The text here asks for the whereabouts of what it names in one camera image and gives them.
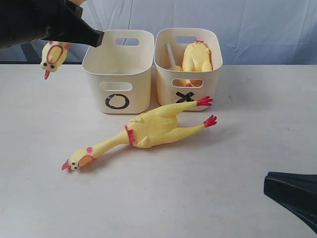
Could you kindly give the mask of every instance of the o symbol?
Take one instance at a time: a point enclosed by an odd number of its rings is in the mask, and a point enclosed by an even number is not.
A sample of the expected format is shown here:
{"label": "o symbol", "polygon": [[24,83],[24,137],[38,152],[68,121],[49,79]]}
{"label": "o symbol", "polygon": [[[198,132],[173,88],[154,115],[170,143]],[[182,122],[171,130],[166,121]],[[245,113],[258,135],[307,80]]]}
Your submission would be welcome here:
{"label": "o symbol", "polygon": [[[121,106],[121,107],[115,107],[115,106],[110,105],[109,102],[110,102],[110,100],[111,100],[114,96],[123,97],[123,98],[124,98],[124,101],[125,101],[124,105]],[[129,106],[129,104],[130,104],[129,99],[127,98],[127,96],[125,96],[125,95],[123,95],[123,94],[111,94],[110,96],[108,96],[108,97],[106,98],[106,106],[109,107],[109,108],[111,108],[111,109],[125,109],[125,108],[127,108],[127,107]]]}

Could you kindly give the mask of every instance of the white plastic basket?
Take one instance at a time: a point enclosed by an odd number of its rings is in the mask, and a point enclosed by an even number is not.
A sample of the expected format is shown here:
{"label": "white plastic basket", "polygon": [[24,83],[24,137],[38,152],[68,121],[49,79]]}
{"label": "white plastic basket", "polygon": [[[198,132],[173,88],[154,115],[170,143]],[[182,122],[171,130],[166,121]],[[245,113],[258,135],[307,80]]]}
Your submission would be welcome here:
{"label": "white plastic basket", "polygon": [[[204,41],[210,49],[212,71],[183,72],[172,71],[166,44],[170,43],[176,65],[182,66],[184,52],[190,43],[176,43],[176,37],[192,37]],[[214,32],[201,28],[168,28],[160,31],[155,43],[154,63],[156,66],[158,101],[161,105],[182,101],[197,100],[204,96],[213,96],[219,69],[223,61],[217,36]],[[179,86],[177,80],[201,80],[198,87]],[[188,111],[202,111],[207,106],[191,108]]]}
{"label": "white plastic basket", "polygon": [[[123,44],[133,40],[138,44]],[[148,108],[154,42],[147,31],[108,30],[99,47],[88,48],[82,66],[100,111],[137,114]]]}

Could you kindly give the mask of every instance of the white backdrop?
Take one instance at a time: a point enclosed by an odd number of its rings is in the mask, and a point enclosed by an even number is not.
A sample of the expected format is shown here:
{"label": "white backdrop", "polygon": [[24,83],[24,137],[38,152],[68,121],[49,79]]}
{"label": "white backdrop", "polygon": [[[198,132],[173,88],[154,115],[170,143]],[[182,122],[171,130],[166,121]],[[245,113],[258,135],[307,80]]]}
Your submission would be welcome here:
{"label": "white backdrop", "polygon": [[[217,34],[224,64],[316,64],[316,0],[87,0],[83,19],[98,30],[205,28]],[[32,46],[41,55],[44,41]],[[73,44],[67,61],[87,46]],[[20,46],[0,61],[26,61]]]}

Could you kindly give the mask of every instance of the white table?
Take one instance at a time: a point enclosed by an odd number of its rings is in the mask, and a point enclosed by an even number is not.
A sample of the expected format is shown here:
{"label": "white table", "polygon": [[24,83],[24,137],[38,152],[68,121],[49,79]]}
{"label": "white table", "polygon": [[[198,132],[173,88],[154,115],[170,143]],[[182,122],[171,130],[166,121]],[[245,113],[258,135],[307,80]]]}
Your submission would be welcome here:
{"label": "white table", "polygon": [[[1,238],[312,238],[263,193],[269,171],[317,173],[317,66],[223,66],[218,124],[170,145],[118,146],[86,169],[61,165],[134,115],[94,105],[80,65],[44,80],[0,65]],[[153,94],[151,107],[157,106]]]}

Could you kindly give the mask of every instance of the x symbol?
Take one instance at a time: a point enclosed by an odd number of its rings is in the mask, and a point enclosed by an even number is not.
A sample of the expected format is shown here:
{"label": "x symbol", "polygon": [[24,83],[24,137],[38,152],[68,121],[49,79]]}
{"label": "x symbol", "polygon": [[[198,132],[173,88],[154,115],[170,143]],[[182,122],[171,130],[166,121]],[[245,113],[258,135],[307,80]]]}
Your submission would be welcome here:
{"label": "x symbol", "polygon": [[176,103],[182,103],[182,102],[192,102],[193,99],[191,99],[192,96],[195,95],[195,93],[189,92],[188,94],[184,95],[180,92],[177,92],[176,95],[178,97],[180,97],[181,99],[179,99]]}

